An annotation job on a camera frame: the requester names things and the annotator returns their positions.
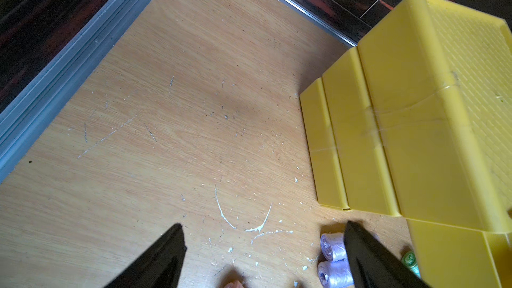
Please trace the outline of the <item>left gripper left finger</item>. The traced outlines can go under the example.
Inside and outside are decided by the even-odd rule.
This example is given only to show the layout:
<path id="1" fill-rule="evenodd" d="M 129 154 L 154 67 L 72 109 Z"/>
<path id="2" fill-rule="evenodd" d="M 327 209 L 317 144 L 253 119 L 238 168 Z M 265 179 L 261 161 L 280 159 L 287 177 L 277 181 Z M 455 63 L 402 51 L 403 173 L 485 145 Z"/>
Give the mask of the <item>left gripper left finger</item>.
<path id="1" fill-rule="evenodd" d="M 107 286 L 177 287 L 186 250 L 183 227 L 176 223 Z"/>

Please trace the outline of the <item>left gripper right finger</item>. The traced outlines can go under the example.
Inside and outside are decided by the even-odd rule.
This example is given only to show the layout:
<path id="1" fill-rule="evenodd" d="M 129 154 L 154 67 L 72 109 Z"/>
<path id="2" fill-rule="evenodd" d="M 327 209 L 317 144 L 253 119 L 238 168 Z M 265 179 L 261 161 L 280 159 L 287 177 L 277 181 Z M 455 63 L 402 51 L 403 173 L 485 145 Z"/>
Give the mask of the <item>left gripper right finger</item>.
<path id="1" fill-rule="evenodd" d="M 356 287 L 427 287 L 361 224 L 348 221 L 344 244 Z"/>

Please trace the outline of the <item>yellow top drawer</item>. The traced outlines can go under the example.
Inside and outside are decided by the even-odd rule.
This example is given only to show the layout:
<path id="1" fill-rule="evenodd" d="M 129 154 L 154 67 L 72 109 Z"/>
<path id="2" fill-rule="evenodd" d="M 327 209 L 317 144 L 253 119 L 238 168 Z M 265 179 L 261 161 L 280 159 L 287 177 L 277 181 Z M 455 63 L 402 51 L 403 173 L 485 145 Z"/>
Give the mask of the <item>yellow top drawer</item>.
<path id="1" fill-rule="evenodd" d="M 511 287 L 511 234 L 408 220 L 422 280 L 431 287 Z"/>

